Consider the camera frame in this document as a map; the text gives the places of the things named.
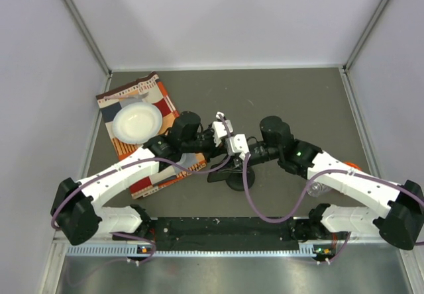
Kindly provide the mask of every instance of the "placemat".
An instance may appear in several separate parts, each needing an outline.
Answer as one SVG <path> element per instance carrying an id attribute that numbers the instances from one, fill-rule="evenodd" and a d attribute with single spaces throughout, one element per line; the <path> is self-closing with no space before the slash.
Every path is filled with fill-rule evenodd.
<path id="1" fill-rule="evenodd" d="M 105 96 L 119 95 L 140 95 L 141 99 L 104 99 Z M 123 143 L 113 134 L 113 119 L 123 107 L 139 101 L 155 105 L 162 113 L 163 118 L 162 127 L 158 134 L 164 133 L 168 127 L 171 127 L 179 115 L 156 72 L 152 72 L 148 76 L 137 79 L 122 87 L 100 94 L 96 96 L 96 99 L 119 160 L 130 156 L 137 148 L 142 146 Z M 181 165 L 190 170 L 200 170 L 206 166 L 206 161 L 203 154 L 184 154 Z M 160 173 L 155 173 L 150 177 L 140 180 L 132 185 L 129 190 L 134 199 L 146 197 L 189 175 L 174 166 L 169 166 Z"/>

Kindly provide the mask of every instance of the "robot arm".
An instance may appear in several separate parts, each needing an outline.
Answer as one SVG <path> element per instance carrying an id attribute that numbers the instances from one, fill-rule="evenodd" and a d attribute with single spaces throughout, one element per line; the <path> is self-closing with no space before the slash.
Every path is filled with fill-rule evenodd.
<path id="1" fill-rule="evenodd" d="M 413 248 L 424 223 L 423 208 L 417 201 L 384 183 L 376 184 L 353 176 L 365 173 L 350 168 L 315 145 L 295 139 L 288 124 L 279 117 L 263 119 L 260 122 L 263 141 L 251 145 L 247 144 L 245 135 L 233 134 L 231 122 L 225 120 L 222 113 L 218 112 L 216 117 L 220 120 L 198 133 L 200 118 L 195 113 L 184 112 L 166 135 L 151 138 L 125 160 L 77 183 L 70 178 L 63 181 L 51 214 L 70 243 L 78 245 L 94 235 L 111 232 L 146 230 L 150 217 L 140 207 L 111 208 L 104 207 L 104 204 L 130 185 L 168 166 L 155 158 L 178 162 L 184 153 L 201 152 L 207 160 L 221 154 L 231 156 L 231 161 L 210 173 L 207 180 L 226 180 L 233 189 L 240 187 L 241 165 L 247 153 L 250 154 L 249 167 L 278 160 L 281 168 L 305 179 L 311 179 L 325 170 L 343 170 L 348 175 L 327 173 L 317 181 L 360 201 L 366 207 L 319 205 L 311 211 L 310 219 L 319 221 L 329 232 L 380 233 L 384 240 L 398 248 Z M 138 163 L 145 159 L 150 161 Z M 66 197 L 82 185 L 86 187 L 75 194 L 61 211 L 57 211 Z M 401 187 L 423 198 L 421 188 L 416 183 L 407 181 Z"/>

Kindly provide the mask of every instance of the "orange object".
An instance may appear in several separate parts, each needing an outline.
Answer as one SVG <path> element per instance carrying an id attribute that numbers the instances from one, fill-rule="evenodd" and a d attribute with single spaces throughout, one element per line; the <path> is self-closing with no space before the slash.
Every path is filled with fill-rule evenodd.
<path id="1" fill-rule="evenodd" d="M 356 168 L 357 170 L 362 170 L 358 165 L 355 165 L 354 163 L 350 163 L 350 162 L 344 162 L 347 166 Z"/>

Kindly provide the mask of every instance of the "perforated metal strip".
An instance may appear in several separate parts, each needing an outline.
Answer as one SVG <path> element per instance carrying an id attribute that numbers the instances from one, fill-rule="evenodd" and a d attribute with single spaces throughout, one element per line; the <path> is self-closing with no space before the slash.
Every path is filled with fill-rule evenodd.
<path id="1" fill-rule="evenodd" d="M 148 254 L 137 253 L 137 244 L 82 244 L 70 246 L 67 256 L 132 256 L 143 257 Z M 188 257 L 314 257 L 312 244 L 299 244 L 299 250 L 287 251 L 157 251 L 154 256 L 162 258 Z"/>

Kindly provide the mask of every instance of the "gray floor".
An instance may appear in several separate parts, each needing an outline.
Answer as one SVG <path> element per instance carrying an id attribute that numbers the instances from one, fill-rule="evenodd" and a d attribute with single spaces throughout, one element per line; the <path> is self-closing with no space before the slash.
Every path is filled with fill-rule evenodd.
<path id="1" fill-rule="evenodd" d="M 114 73 L 111 89 L 148 72 Z M 259 122 L 278 115 L 291 126 L 295 137 L 316 144 L 334 157 L 354 162 L 368 171 L 366 159 L 337 68 L 300 70 L 216 70 L 158 72 L 179 112 L 193 111 L 209 124 L 217 111 L 231 119 L 235 132 L 260 138 Z M 101 124 L 89 174 L 117 162 L 116 153 Z M 276 162 L 255 166 L 253 200 L 268 216 L 287 214 L 305 180 L 281 170 Z M 249 217 L 254 216 L 243 193 L 225 183 L 207 183 L 192 175 L 179 183 L 138 199 L 152 217 Z M 108 206 L 134 203 L 128 191 Z M 355 201 L 332 191 L 320 198 L 307 196 L 297 215 L 307 215 L 318 203 L 340 206 Z"/>
<path id="2" fill-rule="evenodd" d="M 78 283 L 110 258 L 66 258 Z M 62 273 L 57 294 L 412 294 L 399 250 L 349 245 L 334 264 L 316 266 L 295 258 L 156 258 L 139 268 L 125 262 L 101 268 L 76 288 Z"/>

